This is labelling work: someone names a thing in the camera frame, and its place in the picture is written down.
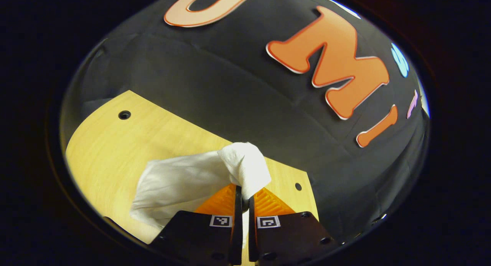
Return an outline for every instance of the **wooden board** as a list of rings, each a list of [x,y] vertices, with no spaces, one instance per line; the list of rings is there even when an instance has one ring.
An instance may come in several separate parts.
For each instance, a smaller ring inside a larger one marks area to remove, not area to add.
[[[130,111],[121,120],[118,114]],[[68,143],[66,157],[72,176],[87,201],[101,216],[111,218],[145,243],[161,231],[130,217],[130,206],[146,163],[154,159],[200,154],[231,144],[141,96],[126,91],[93,112]],[[319,219],[307,173],[265,158],[272,182],[266,186],[293,210],[308,210]],[[295,188],[295,183],[302,190]],[[249,262],[247,247],[242,252]]]

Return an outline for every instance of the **wooden table surface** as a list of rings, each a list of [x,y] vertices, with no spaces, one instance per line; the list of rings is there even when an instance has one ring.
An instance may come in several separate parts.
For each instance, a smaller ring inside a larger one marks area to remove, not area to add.
[[[121,120],[118,114],[130,111]],[[231,144],[132,91],[113,98],[93,112],[77,128],[68,143],[66,157],[81,193],[102,216],[149,244],[161,229],[130,217],[140,175],[155,159],[200,154]],[[265,158],[272,182],[266,188],[295,212],[310,211],[319,219],[307,173]],[[302,190],[295,188],[295,183]],[[247,246],[242,264],[249,262]]]

